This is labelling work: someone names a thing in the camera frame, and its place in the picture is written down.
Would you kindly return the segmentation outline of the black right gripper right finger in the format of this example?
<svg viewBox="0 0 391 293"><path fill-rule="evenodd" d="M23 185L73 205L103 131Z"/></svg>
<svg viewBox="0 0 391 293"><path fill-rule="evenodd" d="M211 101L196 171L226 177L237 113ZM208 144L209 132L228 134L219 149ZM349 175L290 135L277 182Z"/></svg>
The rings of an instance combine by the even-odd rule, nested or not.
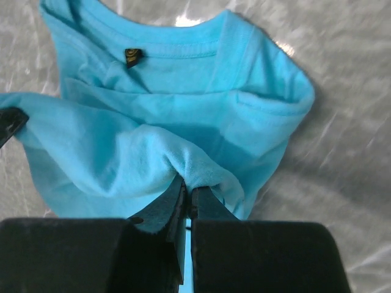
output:
<svg viewBox="0 0 391 293"><path fill-rule="evenodd" d="M237 219L209 187L192 191L194 292L349 292L320 223Z"/></svg>

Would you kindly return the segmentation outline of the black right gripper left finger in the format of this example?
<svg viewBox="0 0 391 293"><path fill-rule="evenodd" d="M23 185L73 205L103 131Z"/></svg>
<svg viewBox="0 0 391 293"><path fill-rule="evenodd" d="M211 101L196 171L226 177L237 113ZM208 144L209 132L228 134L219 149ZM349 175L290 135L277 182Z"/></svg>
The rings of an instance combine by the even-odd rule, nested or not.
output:
<svg viewBox="0 0 391 293"><path fill-rule="evenodd" d="M127 219L1 222L2 292L177 292L184 279L183 178Z"/></svg>

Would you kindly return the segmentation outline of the teal t shirt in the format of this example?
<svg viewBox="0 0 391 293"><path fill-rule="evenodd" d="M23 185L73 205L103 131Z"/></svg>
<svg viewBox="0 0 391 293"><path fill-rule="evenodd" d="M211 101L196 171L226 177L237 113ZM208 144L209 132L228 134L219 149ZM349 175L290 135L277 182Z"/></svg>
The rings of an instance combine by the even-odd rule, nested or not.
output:
<svg viewBox="0 0 391 293"><path fill-rule="evenodd" d="M3 93L34 186L60 217L129 217L175 175L209 186L237 218L278 167L314 88L260 28L226 10L157 27L99 1L41 1L60 97Z"/></svg>

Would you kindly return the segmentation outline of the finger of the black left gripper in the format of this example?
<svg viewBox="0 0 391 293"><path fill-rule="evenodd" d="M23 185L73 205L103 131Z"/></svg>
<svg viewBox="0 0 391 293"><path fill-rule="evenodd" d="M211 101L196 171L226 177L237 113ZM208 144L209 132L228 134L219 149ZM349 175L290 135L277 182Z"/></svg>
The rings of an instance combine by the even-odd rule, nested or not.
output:
<svg viewBox="0 0 391 293"><path fill-rule="evenodd" d="M17 107L0 110L0 148L28 121L29 116Z"/></svg>

